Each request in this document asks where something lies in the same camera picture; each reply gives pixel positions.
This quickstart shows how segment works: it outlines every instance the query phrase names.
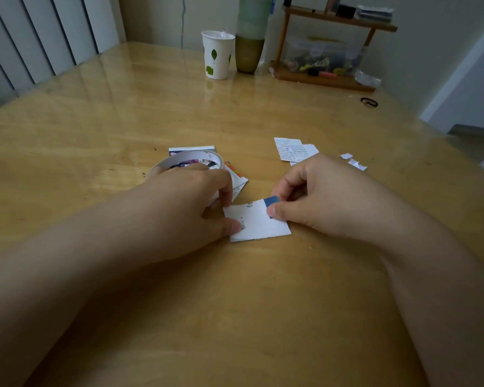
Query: wooden table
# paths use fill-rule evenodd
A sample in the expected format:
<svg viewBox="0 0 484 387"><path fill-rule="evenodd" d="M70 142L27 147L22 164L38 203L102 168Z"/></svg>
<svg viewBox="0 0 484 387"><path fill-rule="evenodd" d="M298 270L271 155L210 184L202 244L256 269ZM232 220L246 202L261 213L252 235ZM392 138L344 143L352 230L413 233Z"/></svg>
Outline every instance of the wooden table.
<svg viewBox="0 0 484 387"><path fill-rule="evenodd" d="M143 182L168 147L213 144L266 197L289 168L273 137L350 152L484 260L484 171L386 93L230 72L200 52L123 44L0 108L0 249ZM366 245L290 224L101 289L29 386L423 386Z"/></svg>

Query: white paper cup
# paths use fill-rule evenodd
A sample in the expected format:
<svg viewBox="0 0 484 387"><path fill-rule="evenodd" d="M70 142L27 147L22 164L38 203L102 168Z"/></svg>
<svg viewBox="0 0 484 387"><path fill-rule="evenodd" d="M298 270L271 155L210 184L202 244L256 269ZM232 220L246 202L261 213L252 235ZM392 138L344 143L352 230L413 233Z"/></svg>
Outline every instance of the white paper cup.
<svg viewBox="0 0 484 387"><path fill-rule="evenodd" d="M202 31L201 34L203 35L204 66L207 77L215 80L226 79L235 37L220 31Z"/></svg>

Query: wooden shelf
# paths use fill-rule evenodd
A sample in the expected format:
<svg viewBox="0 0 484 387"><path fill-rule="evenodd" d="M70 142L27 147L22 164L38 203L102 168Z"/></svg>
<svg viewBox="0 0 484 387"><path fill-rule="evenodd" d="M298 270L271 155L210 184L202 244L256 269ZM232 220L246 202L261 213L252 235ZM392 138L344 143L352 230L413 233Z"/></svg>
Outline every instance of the wooden shelf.
<svg viewBox="0 0 484 387"><path fill-rule="evenodd" d="M293 81L295 83L324 85L325 87L342 88L346 90L374 92L373 87L359 84L352 76L338 76L334 79L324 77L309 76L306 73L294 73L287 69L281 62L276 65L275 61L271 62L271 68L274 69L273 76L278 80Z"/></svg>
<svg viewBox="0 0 484 387"><path fill-rule="evenodd" d="M389 23L380 23L379 21L366 19L344 19L343 17L335 16L334 13L325 14L324 11L317 11L315 9L303 8L302 6L282 6L286 14L309 17L311 19L326 20L328 22L349 24L350 26L374 28L375 30L396 32L398 27Z"/></svg>

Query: fingernail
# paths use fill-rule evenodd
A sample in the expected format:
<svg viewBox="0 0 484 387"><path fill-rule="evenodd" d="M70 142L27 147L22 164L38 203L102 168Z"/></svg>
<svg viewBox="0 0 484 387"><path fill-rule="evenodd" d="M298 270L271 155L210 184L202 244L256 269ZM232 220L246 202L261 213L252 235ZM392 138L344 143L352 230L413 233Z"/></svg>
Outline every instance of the fingernail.
<svg viewBox="0 0 484 387"><path fill-rule="evenodd" d="M269 217L276 216L276 207L274 204L272 204L269 208L267 208L267 214L269 215Z"/></svg>
<svg viewBox="0 0 484 387"><path fill-rule="evenodd" d="M231 234L236 234L237 232L240 232L242 229L242 224L240 224L237 220L233 220L231 223Z"/></svg>

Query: plastic storage box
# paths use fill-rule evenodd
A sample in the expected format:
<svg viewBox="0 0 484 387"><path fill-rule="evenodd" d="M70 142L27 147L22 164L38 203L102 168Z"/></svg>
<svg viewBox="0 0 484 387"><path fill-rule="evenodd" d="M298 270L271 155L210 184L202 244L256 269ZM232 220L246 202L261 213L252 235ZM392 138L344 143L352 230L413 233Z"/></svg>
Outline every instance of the plastic storage box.
<svg viewBox="0 0 484 387"><path fill-rule="evenodd" d="M287 37L283 64L289 71L329 71L337 75L352 75L358 69L365 48L327 38Z"/></svg>

